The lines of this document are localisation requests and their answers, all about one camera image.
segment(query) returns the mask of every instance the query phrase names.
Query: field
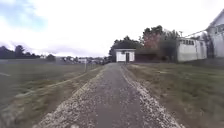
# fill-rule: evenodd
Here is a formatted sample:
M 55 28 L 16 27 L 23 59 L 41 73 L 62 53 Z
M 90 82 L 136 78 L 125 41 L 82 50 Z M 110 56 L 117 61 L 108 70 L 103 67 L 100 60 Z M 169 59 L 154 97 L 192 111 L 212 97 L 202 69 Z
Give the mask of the field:
M 44 60 L 0 61 L 0 127 L 31 127 L 83 84 L 99 65 L 57 64 Z
M 127 68 L 188 128 L 221 128 L 224 126 L 224 68 L 220 64 L 218 68 L 211 65 L 151 63 L 132 64 Z

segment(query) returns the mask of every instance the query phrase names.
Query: cloud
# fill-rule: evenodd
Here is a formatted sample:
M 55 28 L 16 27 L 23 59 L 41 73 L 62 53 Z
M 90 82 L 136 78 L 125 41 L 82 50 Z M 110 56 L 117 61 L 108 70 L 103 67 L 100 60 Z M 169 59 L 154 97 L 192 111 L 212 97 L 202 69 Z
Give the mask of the cloud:
M 188 35 L 205 29 L 223 0 L 0 0 L 0 41 L 37 53 L 104 56 L 116 39 L 162 25 Z
M 13 27 L 40 29 L 45 25 L 28 0 L 0 0 L 0 15 Z

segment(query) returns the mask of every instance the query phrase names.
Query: dirt road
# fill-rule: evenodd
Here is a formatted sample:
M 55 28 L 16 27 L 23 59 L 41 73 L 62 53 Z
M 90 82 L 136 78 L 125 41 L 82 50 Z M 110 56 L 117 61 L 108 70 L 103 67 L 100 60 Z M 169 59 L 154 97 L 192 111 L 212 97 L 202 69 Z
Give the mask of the dirt road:
M 184 128 L 125 68 L 108 64 L 34 128 Z

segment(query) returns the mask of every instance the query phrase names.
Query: grass verge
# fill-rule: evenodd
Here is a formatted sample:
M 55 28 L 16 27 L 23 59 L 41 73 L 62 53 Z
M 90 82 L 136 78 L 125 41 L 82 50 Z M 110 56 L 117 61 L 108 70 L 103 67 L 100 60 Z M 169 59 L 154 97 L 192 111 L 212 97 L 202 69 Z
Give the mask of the grass verge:
M 127 69 L 186 127 L 224 126 L 224 70 L 171 63 Z
M 102 67 L 93 69 L 78 77 L 62 82 L 38 81 L 38 88 L 29 88 L 29 83 L 24 85 L 26 91 L 18 94 L 2 111 L 5 125 L 16 128 L 30 128 L 45 114 L 53 111 L 62 101 L 68 99 L 82 85 L 95 77 Z

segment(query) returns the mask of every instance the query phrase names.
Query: roof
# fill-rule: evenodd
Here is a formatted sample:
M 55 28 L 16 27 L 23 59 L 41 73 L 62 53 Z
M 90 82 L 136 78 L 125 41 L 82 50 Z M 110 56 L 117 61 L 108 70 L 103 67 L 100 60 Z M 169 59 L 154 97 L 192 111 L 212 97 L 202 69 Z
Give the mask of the roof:
M 135 49 L 114 49 L 115 51 L 135 51 Z
M 222 14 L 224 14 L 224 9 L 219 13 L 219 15 L 212 21 L 212 23 L 210 23 L 210 25 L 208 26 L 207 29 L 211 28 L 215 22 L 222 16 Z

